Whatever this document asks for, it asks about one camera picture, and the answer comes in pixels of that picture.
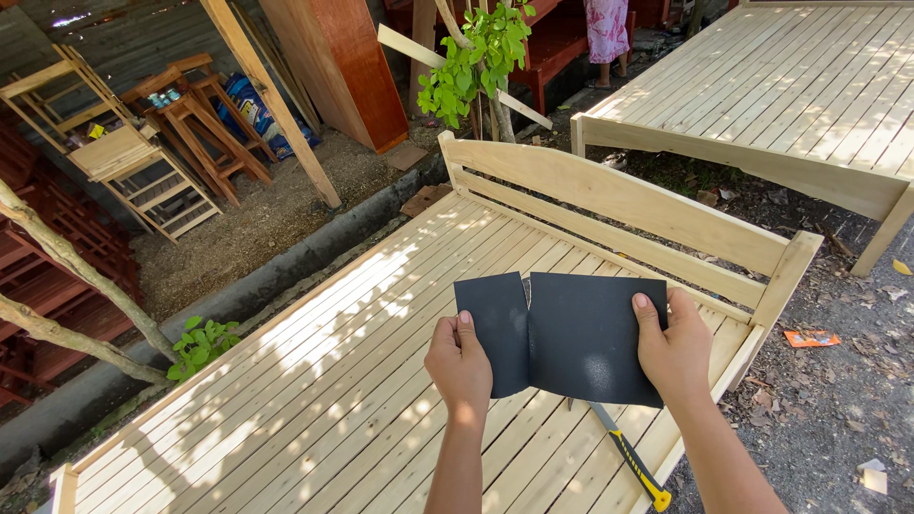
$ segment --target foot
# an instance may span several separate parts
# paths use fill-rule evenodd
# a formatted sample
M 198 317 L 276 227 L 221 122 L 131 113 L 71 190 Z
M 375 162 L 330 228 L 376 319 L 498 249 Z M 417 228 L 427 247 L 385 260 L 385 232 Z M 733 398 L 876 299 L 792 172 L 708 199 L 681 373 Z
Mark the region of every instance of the foot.
M 598 90 L 598 91 L 606 91 L 611 88 L 610 83 L 608 81 L 606 81 L 606 83 L 603 83 L 600 81 L 600 79 L 587 80 L 584 82 L 584 85 L 593 90 Z

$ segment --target forearm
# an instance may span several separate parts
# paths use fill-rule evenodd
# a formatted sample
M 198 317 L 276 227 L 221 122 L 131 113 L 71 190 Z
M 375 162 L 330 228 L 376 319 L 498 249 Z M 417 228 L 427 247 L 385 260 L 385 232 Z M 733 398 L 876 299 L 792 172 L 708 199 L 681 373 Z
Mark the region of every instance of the forearm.
M 672 407 L 709 514 L 787 512 L 749 452 L 708 398 Z
M 485 419 L 454 413 L 448 417 L 438 465 L 431 480 L 426 514 L 478 514 L 483 510 Z

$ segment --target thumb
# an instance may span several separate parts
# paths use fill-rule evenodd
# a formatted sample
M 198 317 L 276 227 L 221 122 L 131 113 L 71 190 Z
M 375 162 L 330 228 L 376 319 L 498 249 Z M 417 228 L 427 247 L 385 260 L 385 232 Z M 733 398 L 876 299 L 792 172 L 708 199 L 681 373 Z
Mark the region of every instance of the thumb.
M 632 309 L 634 309 L 635 317 L 638 318 L 639 340 L 641 342 L 664 337 L 664 332 L 660 329 L 657 308 L 654 307 L 654 303 L 647 297 L 647 294 L 637 293 L 633 296 Z
M 482 349 L 479 339 L 476 338 L 476 326 L 473 324 L 473 315 L 470 311 L 461 311 L 457 315 L 457 337 L 460 339 L 462 351 L 475 351 Z

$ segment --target left hand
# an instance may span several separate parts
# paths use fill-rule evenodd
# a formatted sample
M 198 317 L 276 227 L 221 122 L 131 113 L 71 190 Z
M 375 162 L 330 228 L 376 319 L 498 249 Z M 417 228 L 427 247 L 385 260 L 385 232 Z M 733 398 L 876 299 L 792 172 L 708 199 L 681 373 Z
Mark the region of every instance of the left hand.
M 492 395 L 492 365 L 476 338 L 468 311 L 438 320 L 425 369 L 448 407 L 448 417 L 481 430 Z

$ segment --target pink floral dress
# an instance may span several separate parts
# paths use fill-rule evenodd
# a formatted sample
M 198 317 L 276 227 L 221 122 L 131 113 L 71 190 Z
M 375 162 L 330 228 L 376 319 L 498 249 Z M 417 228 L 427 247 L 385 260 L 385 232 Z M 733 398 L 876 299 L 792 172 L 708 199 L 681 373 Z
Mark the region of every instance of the pink floral dress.
M 625 31 L 628 0 L 584 0 L 584 9 L 591 63 L 609 64 L 629 51 Z

